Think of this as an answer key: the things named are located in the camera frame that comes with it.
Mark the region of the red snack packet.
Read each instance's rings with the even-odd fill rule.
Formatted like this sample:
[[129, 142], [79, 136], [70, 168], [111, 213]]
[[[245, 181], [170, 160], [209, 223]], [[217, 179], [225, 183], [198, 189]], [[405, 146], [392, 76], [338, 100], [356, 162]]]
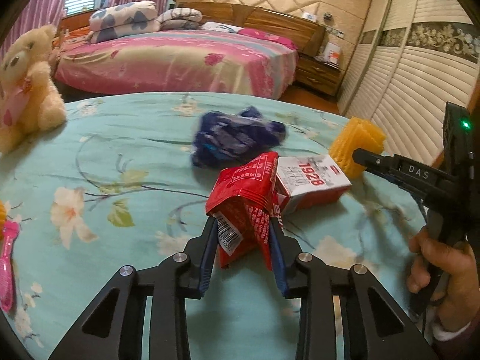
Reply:
[[222, 268], [254, 249], [260, 250], [267, 269], [272, 268], [269, 222], [277, 167], [278, 153], [271, 151], [220, 171], [205, 211], [217, 220]]

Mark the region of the orange foam fruit net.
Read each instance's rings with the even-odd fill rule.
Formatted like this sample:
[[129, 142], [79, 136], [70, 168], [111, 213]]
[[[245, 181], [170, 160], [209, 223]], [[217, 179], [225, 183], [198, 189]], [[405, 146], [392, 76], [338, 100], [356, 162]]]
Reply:
[[340, 166], [350, 180], [357, 179], [365, 170], [353, 158], [356, 149], [365, 149], [380, 155], [384, 150], [385, 133], [366, 119], [352, 117], [329, 148], [329, 156]]

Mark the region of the red white cigarette box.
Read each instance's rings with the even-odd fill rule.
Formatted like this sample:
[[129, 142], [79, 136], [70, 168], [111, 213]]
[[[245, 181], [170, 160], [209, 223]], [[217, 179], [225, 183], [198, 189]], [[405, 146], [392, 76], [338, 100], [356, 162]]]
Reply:
[[352, 187], [329, 155], [278, 158], [276, 191], [283, 215], [336, 203]]

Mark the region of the teal floral bedsheet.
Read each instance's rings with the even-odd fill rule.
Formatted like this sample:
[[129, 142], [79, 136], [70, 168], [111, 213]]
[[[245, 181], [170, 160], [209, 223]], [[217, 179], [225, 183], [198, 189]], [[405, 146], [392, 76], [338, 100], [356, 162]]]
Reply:
[[[218, 170], [191, 163], [209, 111], [253, 106], [286, 125], [281, 156], [326, 154], [347, 120], [259, 97], [130, 94], [72, 102], [67, 123], [1, 157], [1, 201], [19, 223], [12, 265], [18, 310], [7, 332], [32, 359], [48, 359], [123, 265], [154, 267], [183, 250], [206, 221]], [[287, 235], [326, 264], [366, 265], [408, 312], [408, 239], [424, 224], [412, 197], [371, 174], [335, 204], [284, 218]], [[294, 359], [299, 300], [287, 301], [255, 250], [216, 263], [201, 301], [186, 303], [192, 359]]]

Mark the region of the white louvered wardrobe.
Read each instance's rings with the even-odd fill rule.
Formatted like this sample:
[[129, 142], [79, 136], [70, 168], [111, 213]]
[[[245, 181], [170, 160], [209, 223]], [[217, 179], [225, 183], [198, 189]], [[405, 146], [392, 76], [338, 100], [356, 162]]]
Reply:
[[387, 152], [431, 165], [447, 103], [466, 107], [478, 77], [479, 27], [458, 0], [372, 0], [338, 107], [380, 127]]

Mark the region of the dark blue crumpled wrapper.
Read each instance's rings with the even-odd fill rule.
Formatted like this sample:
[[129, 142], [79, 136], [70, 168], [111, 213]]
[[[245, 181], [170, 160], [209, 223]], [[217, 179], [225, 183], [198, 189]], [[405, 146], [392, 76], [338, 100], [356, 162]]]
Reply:
[[279, 146], [286, 137], [286, 125], [264, 118], [253, 106], [237, 115], [211, 111], [200, 118], [191, 162], [196, 167], [213, 168], [245, 164]]

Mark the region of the wooden nightstand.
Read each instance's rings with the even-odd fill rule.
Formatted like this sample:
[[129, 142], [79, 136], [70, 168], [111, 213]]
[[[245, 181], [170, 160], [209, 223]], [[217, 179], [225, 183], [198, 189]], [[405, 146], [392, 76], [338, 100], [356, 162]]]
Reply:
[[295, 80], [299, 83], [323, 94], [334, 97], [340, 86], [342, 71], [335, 66], [330, 66], [300, 53], [298, 56]]

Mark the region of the white box on nightstand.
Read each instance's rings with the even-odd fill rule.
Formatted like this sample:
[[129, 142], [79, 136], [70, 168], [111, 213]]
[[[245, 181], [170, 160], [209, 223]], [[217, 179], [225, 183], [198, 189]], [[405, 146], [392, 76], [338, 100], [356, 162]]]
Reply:
[[338, 61], [340, 59], [341, 53], [342, 53], [342, 49], [339, 45], [332, 42], [328, 42], [323, 52], [324, 62], [333, 64], [333, 65], [338, 65]]

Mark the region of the pink hairbrush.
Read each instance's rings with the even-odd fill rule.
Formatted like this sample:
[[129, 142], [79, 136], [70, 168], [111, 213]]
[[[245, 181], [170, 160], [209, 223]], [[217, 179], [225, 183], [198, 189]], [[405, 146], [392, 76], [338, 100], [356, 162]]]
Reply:
[[7, 221], [2, 231], [3, 243], [1, 247], [1, 277], [0, 277], [0, 298], [1, 310], [9, 313], [14, 305], [14, 276], [11, 265], [13, 245], [20, 233], [20, 226], [17, 222]]

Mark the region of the orange foam cup net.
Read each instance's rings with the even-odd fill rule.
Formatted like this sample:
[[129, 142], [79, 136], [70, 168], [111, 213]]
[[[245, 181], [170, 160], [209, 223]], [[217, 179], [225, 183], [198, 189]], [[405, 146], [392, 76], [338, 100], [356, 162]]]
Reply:
[[0, 201], [0, 242], [2, 242], [4, 238], [3, 229], [6, 221], [7, 221], [7, 210], [3, 202]]

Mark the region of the wooden headboard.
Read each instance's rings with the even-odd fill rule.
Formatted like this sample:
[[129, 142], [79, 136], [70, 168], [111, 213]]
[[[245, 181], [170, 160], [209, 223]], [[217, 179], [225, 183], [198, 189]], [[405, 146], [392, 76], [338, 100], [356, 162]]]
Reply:
[[180, 8], [202, 12], [202, 20], [258, 29], [289, 38], [304, 55], [316, 56], [326, 35], [326, 28], [308, 19], [269, 10], [226, 2], [180, 2]]

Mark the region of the pink floral bed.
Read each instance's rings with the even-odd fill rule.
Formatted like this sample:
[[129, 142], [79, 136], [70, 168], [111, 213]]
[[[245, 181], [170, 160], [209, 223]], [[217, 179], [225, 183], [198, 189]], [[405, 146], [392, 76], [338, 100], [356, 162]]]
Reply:
[[55, 80], [90, 94], [213, 92], [278, 99], [298, 53], [237, 33], [159, 31], [63, 46]]

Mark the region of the cream teddy bear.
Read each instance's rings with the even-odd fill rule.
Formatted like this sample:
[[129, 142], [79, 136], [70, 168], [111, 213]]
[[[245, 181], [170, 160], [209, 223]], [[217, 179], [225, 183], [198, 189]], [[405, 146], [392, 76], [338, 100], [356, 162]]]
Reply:
[[1, 154], [27, 136], [67, 120], [65, 103], [51, 78], [56, 27], [47, 24], [22, 34], [1, 61]]

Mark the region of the pink pillow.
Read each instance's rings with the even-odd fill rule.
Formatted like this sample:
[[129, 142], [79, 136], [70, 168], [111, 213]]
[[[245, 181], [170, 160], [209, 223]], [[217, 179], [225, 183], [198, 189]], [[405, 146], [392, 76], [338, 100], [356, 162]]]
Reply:
[[243, 35], [249, 38], [255, 38], [264, 41], [271, 41], [284, 47], [289, 48], [290, 50], [297, 50], [298, 47], [295, 43], [287, 37], [278, 36], [272, 33], [266, 33], [264, 31], [254, 29], [254, 28], [242, 28], [238, 31], [239, 35]]

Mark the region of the folded grey white quilt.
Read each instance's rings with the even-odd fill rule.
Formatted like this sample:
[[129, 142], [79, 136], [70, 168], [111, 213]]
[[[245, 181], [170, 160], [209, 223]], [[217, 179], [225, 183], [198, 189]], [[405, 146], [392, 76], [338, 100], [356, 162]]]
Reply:
[[88, 40], [92, 44], [160, 30], [156, 3], [128, 2], [95, 11], [89, 17]]

